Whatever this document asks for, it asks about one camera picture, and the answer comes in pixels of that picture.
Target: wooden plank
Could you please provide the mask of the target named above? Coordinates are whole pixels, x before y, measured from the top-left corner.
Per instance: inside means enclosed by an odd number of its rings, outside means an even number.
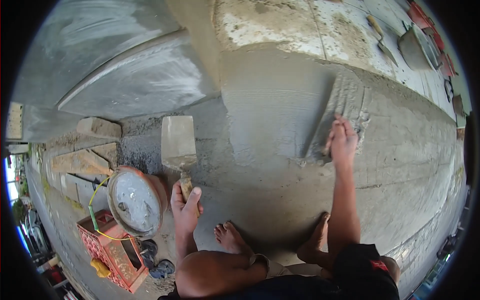
[[[110,143],[55,156],[53,172],[109,174],[117,167],[117,143]]]

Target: green handle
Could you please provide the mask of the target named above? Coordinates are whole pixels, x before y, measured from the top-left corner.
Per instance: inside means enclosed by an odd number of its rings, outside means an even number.
[[[89,205],[88,210],[90,211],[90,217],[92,218],[93,229],[95,229],[95,231],[97,231],[98,230],[98,224],[96,223],[95,214],[93,212],[93,206]]]

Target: trowel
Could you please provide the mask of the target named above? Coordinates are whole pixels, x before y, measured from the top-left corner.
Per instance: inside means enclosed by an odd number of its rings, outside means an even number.
[[[197,150],[193,134],[192,116],[164,117],[162,120],[162,165],[180,172],[183,201],[187,203],[192,192],[192,179],[188,174],[197,163]]]
[[[380,28],[380,26],[378,25],[377,21],[374,19],[374,17],[372,15],[368,15],[367,16],[367,20],[368,22],[370,23],[370,25],[375,29],[375,31],[380,35],[380,39],[378,40],[378,48],[380,48],[380,50],[385,53],[386,56],[388,56],[389,59],[391,59],[393,61],[393,63],[398,67],[398,64],[395,60],[395,58],[393,57],[393,54],[390,52],[390,50],[388,50],[388,48],[383,44],[383,40],[384,40],[384,32],[383,30]]]

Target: sky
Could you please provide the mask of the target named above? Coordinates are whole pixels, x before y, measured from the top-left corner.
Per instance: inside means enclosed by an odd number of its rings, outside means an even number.
[[[7,159],[3,160],[4,166],[5,166],[4,169],[6,170],[7,181],[15,180],[15,169],[14,169],[15,164],[13,163],[15,158],[13,156],[10,156],[10,158],[12,159],[12,165],[11,165],[12,168],[11,169],[8,168]],[[13,183],[13,182],[8,184],[8,196],[10,198],[10,201],[18,198],[17,187],[15,186],[15,183]]]

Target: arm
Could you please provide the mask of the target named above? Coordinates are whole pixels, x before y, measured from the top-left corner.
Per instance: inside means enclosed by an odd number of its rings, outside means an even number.
[[[360,220],[357,215],[353,180],[353,158],[357,142],[358,136],[350,122],[336,115],[326,144],[331,150],[336,171],[327,237],[328,251],[332,259],[335,259],[345,246],[360,243]]]
[[[195,187],[192,190],[187,203],[184,203],[180,182],[177,181],[173,185],[170,204],[172,206],[173,219],[175,223],[175,249],[177,255],[177,265],[180,265],[187,255],[198,251],[197,244],[193,239],[193,231],[198,224],[198,218],[196,215],[197,205],[200,214],[204,212],[203,206],[199,203],[201,195],[202,190],[199,187]]]

